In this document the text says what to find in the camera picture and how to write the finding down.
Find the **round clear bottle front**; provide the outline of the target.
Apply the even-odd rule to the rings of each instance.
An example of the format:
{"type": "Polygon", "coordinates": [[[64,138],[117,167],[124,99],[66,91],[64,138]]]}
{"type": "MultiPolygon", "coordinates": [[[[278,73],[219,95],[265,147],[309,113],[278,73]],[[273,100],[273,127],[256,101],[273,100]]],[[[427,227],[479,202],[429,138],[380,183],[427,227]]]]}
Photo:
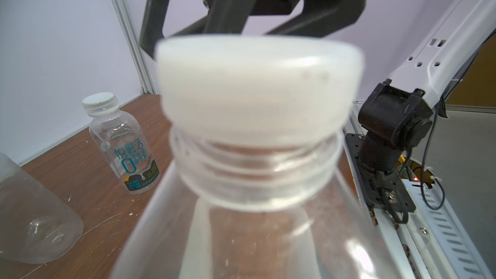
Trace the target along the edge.
{"type": "Polygon", "coordinates": [[[152,189],[160,169],[140,124],[121,110],[91,117],[89,133],[116,178],[131,195],[152,189]]]}

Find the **round clear bottle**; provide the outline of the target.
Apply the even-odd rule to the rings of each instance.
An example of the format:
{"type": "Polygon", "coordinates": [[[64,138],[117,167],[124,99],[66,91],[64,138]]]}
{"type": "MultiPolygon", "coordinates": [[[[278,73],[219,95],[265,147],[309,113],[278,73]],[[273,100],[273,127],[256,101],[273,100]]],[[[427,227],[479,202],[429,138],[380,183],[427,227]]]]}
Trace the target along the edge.
{"type": "Polygon", "coordinates": [[[1,258],[43,264],[70,251],[82,219],[65,202],[1,154],[1,258]]]}
{"type": "Polygon", "coordinates": [[[116,178],[131,195],[152,189],[160,169],[140,124],[121,110],[91,117],[89,133],[116,178]]]}

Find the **square clear bottle with label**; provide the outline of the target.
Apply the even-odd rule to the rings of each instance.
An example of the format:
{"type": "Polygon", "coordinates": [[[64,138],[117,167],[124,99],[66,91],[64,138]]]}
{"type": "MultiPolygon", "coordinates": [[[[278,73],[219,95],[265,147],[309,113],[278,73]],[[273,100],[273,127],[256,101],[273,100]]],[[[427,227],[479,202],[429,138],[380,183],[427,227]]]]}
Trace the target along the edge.
{"type": "Polygon", "coordinates": [[[173,161],[112,278],[400,278],[338,162],[342,134],[244,149],[171,129],[173,161]]]}

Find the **white cap small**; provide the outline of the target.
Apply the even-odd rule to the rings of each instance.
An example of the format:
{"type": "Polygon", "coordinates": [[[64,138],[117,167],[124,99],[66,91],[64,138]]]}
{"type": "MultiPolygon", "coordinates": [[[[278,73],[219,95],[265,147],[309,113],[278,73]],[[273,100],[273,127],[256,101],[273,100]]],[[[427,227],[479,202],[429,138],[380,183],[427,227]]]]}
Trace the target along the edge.
{"type": "Polygon", "coordinates": [[[82,100],[85,112],[90,117],[112,114],[120,109],[117,97],[111,92],[101,92],[90,95],[82,100]]]}

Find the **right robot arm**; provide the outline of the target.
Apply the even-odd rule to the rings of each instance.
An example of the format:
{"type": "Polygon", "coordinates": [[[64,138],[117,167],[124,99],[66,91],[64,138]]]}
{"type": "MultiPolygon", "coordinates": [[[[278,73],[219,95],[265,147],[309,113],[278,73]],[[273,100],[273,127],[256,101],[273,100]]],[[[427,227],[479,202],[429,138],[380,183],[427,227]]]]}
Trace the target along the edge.
{"type": "MultiPolygon", "coordinates": [[[[386,88],[422,90],[429,108],[495,29],[495,0],[455,0],[386,88]]],[[[346,122],[365,56],[342,41],[295,36],[170,37],[155,58],[169,120],[210,142],[245,148],[309,145],[346,122]]]]}

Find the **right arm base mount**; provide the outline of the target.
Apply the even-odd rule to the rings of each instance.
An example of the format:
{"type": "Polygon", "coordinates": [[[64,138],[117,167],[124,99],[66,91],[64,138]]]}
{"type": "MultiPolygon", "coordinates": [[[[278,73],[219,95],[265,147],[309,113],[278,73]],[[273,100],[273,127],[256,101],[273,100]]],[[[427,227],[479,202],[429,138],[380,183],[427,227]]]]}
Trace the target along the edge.
{"type": "Polygon", "coordinates": [[[406,167],[396,168],[401,152],[371,133],[347,133],[345,142],[366,205],[387,211],[397,224],[408,223],[416,206],[399,175],[406,167]]]}

